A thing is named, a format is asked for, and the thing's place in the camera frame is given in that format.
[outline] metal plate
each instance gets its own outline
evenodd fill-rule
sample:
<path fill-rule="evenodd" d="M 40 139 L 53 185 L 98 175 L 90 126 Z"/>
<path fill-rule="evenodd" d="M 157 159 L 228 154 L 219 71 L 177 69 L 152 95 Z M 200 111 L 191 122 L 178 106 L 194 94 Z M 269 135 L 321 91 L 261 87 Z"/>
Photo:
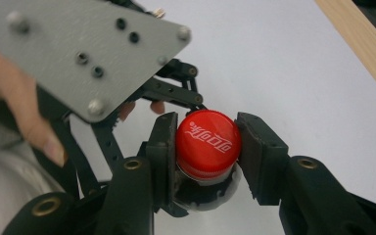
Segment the metal plate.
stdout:
<path fill-rule="evenodd" d="M 125 29 L 117 28 L 118 18 Z M 29 31 L 17 30 L 19 22 Z M 105 1 L 0 0 L 0 52 L 89 122 L 105 118 L 188 44 L 189 36 L 178 36 L 181 28 Z M 79 52 L 87 64 L 76 62 Z M 103 68 L 102 77 L 92 76 L 94 67 Z M 94 100 L 103 107 L 91 114 Z"/>

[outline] human hand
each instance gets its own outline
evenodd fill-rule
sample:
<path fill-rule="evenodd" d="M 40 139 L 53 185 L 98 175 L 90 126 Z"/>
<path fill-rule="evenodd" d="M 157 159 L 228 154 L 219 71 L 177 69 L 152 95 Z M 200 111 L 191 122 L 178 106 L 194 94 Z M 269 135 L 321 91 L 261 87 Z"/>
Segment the human hand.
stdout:
<path fill-rule="evenodd" d="M 7 103 L 23 138 L 56 165 L 63 166 L 67 160 L 65 150 L 49 122 L 38 111 L 35 80 L 1 55 L 0 99 Z M 125 120 L 134 107 L 134 102 L 123 105 L 118 117 Z M 151 109 L 162 114 L 164 102 L 152 102 Z"/>

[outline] wooden edge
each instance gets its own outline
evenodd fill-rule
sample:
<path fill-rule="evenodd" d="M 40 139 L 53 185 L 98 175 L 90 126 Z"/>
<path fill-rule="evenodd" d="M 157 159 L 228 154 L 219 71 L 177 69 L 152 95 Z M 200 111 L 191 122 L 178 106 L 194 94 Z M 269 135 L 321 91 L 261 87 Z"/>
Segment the wooden edge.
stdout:
<path fill-rule="evenodd" d="M 376 28 L 352 0 L 315 0 L 376 79 Z"/>

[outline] clear plastic bottle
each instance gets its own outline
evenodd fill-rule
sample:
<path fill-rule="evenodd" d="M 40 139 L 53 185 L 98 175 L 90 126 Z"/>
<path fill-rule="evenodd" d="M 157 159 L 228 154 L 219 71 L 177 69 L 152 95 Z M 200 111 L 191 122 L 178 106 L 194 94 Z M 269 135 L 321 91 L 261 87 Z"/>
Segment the clear plastic bottle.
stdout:
<path fill-rule="evenodd" d="M 189 115 L 176 132 L 174 202 L 193 211 L 227 202 L 241 178 L 240 150 L 240 132 L 229 117 L 210 110 Z"/>

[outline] red cap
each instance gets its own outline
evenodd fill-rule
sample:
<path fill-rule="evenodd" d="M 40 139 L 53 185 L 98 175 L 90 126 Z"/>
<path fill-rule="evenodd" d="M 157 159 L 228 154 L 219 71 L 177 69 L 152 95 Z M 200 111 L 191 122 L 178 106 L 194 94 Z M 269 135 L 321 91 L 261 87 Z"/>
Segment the red cap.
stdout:
<path fill-rule="evenodd" d="M 210 110 L 196 111 L 176 132 L 179 167 L 196 179 L 219 177 L 236 162 L 241 150 L 237 125 L 226 115 Z"/>

